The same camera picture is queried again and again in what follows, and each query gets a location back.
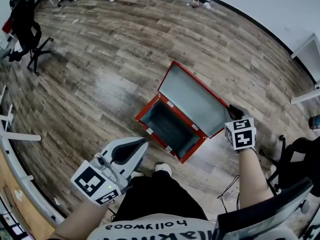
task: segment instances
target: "open lid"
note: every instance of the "open lid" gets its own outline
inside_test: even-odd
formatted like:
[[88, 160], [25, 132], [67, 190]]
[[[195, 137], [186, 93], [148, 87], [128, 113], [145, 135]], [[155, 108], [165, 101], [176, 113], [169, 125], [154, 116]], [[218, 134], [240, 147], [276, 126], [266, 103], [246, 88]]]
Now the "open lid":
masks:
[[158, 89], [209, 138], [225, 126], [229, 106], [203, 82], [173, 61]]

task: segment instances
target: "white sneaker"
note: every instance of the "white sneaker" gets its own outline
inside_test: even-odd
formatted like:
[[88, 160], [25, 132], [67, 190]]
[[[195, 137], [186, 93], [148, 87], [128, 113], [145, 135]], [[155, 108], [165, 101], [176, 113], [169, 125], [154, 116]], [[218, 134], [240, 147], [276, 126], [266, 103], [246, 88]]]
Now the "white sneaker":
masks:
[[139, 172], [139, 171], [133, 171], [131, 173], [131, 180], [134, 178], [134, 177], [144, 177], [145, 175], [142, 173], [142, 172]]
[[170, 174], [170, 177], [172, 175], [172, 171], [171, 171], [171, 168], [168, 164], [166, 163], [162, 163], [162, 164], [157, 164], [154, 168], [154, 171], [157, 172], [157, 171], [166, 171]]

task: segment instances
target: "white wall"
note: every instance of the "white wall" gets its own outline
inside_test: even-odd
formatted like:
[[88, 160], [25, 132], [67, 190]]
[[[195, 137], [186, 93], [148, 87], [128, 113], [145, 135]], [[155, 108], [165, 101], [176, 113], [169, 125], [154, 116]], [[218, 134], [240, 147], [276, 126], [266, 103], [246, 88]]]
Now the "white wall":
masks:
[[292, 51], [312, 33], [320, 38], [320, 0], [221, 0], [274, 33]]

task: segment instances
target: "wooden floor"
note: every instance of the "wooden floor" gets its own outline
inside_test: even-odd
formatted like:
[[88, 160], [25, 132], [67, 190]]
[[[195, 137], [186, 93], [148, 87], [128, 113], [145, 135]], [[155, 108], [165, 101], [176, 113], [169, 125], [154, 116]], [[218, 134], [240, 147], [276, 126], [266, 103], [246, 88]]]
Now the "wooden floor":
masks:
[[[66, 214], [83, 198], [70, 178], [84, 159], [92, 159], [114, 139], [150, 139], [134, 117], [157, 93], [172, 60], [228, 104], [250, 111], [257, 148], [265, 147], [277, 157], [279, 135], [285, 135], [288, 143], [315, 138], [308, 119], [320, 114], [320, 101], [290, 104], [292, 97], [313, 89], [290, 55], [229, 9], [215, 3], [210, 10], [194, 9], [186, 3], [190, 1], [78, 0], [65, 1], [61, 8], [40, 5], [35, 20], [42, 40], [54, 38], [48, 47], [55, 55], [40, 59], [39, 77], [26, 69], [28, 55], [20, 62], [2, 63], [0, 88], [9, 86], [4, 110], [10, 103], [15, 108], [12, 131], [42, 136], [41, 142], [15, 142], [16, 149], [35, 182], [50, 200], [58, 200]], [[183, 165], [153, 139], [150, 144], [141, 171], [150, 175], [155, 163], [168, 163], [173, 178], [210, 220], [224, 213], [217, 196], [238, 174], [238, 157], [224, 132], [207, 140]], [[260, 159], [269, 174], [271, 165]], [[228, 211], [236, 209], [238, 184], [224, 196]], [[297, 211], [287, 221], [297, 234], [319, 206], [317, 198], [309, 200], [309, 214]]]

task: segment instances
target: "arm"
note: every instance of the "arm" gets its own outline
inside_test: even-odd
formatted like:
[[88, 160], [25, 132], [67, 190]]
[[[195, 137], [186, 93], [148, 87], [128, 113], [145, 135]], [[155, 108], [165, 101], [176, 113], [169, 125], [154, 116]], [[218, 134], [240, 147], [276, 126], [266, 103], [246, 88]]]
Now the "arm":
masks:
[[258, 157], [252, 149], [243, 149], [239, 154], [240, 208], [249, 207], [272, 198], [272, 194]]
[[85, 240], [104, 218], [109, 205], [97, 206], [85, 200], [52, 233], [50, 238], [60, 240]]

